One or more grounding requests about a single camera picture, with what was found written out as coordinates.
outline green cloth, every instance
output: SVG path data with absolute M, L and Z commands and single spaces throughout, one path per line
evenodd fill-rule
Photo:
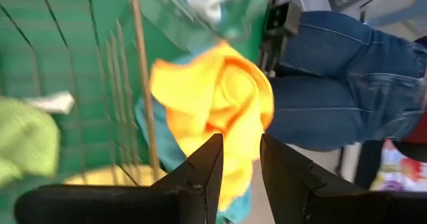
M 26 173 L 53 176 L 58 151 L 59 130 L 49 114 L 0 98 L 0 188 Z

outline shopping cart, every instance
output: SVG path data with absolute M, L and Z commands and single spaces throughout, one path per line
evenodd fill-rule
M 54 115 L 61 131 L 57 176 L 26 176 L 0 189 L 1 223 L 15 222 L 13 206 L 22 194 L 75 175 L 87 183 L 89 170 L 111 167 L 111 181 L 138 185 L 137 166 L 150 163 L 153 178 L 159 178 L 153 130 L 147 148 L 133 116 L 140 93 L 151 103 L 147 63 L 180 57 L 215 41 L 219 31 L 176 0 L 140 1 L 143 10 L 137 0 L 0 0 L 0 95 L 22 99 L 69 91 L 76 100 L 69 115 Z M 151 13 L 144 12 L 147 3 Z M 171 31 L 179 23 L 185 30 L 197 28 L 200 38 L 183 41 L 185 35 Z M 253 61 L 262 23 L 260 17 L 250 26 L 259 35 L 232 42 Z

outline red fabric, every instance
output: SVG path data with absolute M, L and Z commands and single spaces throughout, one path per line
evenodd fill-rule
M 405 138 L 410 143 L 427 143 L 427 113 L 424 113 L 415 130 Z

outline yellow towel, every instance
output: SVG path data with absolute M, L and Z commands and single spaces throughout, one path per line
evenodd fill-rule
M 140 165 L 135 167 L 126 167 L 127 172 L 133 172 L 131 175 L 134 181 L 140 186 L 150 186 L 153 181 L 153 169 L 148 165 Z M 135 171 L 139 172 L 139 179 L 136 179 Z M 166 173 L 159 170 L 160 177 L 166 176 Z M 63 183 L 67 185 L 120 185 L 120 186 L 134 186 L 134 182 L 123 172 L 119 166 L 103 167 L 93 171 L 84 173 L 86 181 L 83 180 L 81 175 L 72 176 L 66 179 Z
M 157 60 L 151 92 L 166 108 L 167 125 L 188 157 L 214 133 L 224 136 L 224 174 L 219 210 L 242 196 L 260 157 L 261 134 L 274 100 L 265 75 L 225 41 L 187 65 Z

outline jeans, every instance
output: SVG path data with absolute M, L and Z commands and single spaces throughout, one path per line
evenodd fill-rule
M 266 133 L 330 151 L 355 142 L 402 139 L 424 113 L 427 50 L 341 13 L 302 14 L 270 79 L 275 114 Z

